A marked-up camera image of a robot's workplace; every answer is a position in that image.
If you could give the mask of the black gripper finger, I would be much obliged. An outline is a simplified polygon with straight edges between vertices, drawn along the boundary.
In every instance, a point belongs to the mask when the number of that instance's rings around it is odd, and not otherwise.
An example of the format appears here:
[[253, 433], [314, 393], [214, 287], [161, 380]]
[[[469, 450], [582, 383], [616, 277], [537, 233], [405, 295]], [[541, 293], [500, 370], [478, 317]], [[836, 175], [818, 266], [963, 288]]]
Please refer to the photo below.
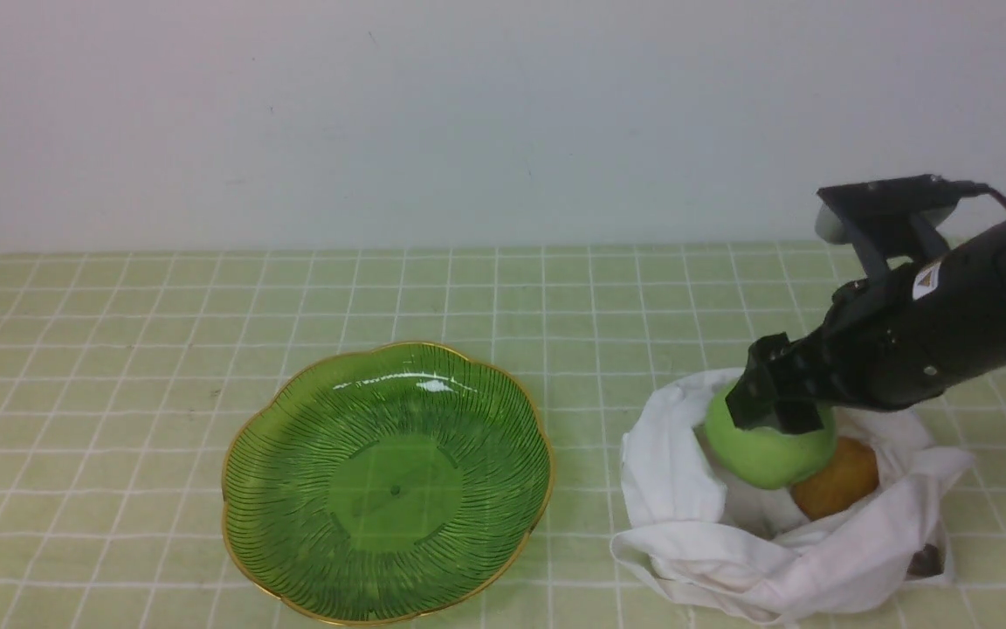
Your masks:
[[771, 377], [806, 376], [803, 367], [799, 366], [794, 346], [786, 333], [765, 335], [751, 343], [742, 374], [724, 397], [735, 427], [743, 431], [760, 427], [770, 429], [767, 421], [772, 394]]

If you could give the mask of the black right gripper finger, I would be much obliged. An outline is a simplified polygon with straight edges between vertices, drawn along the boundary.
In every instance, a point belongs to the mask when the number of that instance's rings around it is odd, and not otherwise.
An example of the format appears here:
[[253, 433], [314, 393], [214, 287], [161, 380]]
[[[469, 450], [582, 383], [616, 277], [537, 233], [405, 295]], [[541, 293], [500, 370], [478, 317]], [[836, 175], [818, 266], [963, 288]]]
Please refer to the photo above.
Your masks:
[[823, 407], [815, 377], [771, 377], [771, 401], [767, 426], [786, 435], [803, 435], [826, 429]]

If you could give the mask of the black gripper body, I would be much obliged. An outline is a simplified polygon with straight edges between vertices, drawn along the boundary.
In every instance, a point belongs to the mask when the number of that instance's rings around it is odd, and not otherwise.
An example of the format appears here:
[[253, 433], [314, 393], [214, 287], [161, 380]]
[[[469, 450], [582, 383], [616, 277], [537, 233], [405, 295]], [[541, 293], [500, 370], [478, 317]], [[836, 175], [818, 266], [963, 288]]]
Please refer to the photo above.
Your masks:
[[[996, 195], [989, 184], [949, 182], [962, 199]], [[882, 278], [840, 287], [805, 339], [805, 373], [821, 383], [819, 399], [905, 409], [1006, 366], [1006, 219], [934, 261], [890, 266]]]

